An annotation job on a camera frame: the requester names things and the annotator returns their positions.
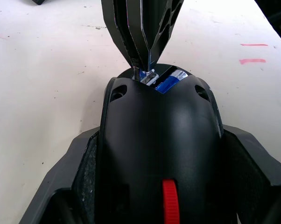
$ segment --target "red marking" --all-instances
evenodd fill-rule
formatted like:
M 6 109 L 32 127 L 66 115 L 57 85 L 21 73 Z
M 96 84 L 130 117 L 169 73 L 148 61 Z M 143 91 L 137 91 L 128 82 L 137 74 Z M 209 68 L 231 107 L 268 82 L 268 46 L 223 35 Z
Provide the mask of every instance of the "red marking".
M 264 59 L 240 59 L 240 64 L 245 64 L 248 62 L 262 62 L 262 63 L 266 63 L 266 60 Z
M 179 203 L 175 182 L 163 180 L 164 224 L 180 224 Z
M 268 46 L 267 44 L 263 44 L 263 43 L 261 43 L 261 44 L 241 43 L 240 45 L 242 45 L 242 46 Z

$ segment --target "white floor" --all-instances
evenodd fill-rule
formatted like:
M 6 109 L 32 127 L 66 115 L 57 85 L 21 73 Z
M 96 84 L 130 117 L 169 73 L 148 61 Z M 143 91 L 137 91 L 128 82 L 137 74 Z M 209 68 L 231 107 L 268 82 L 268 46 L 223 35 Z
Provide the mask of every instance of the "white floor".
M 252 58 L 266 63 L 239 62 Z M 203 78 L 223 123 L 281 162 L 281 39 L 253 0 L 185 0 L 160 62 Z M 99 126 L 105 86 L 127 68 L 100 0 L 0 0 L 0 224 L 18 223 L 71 140 Z

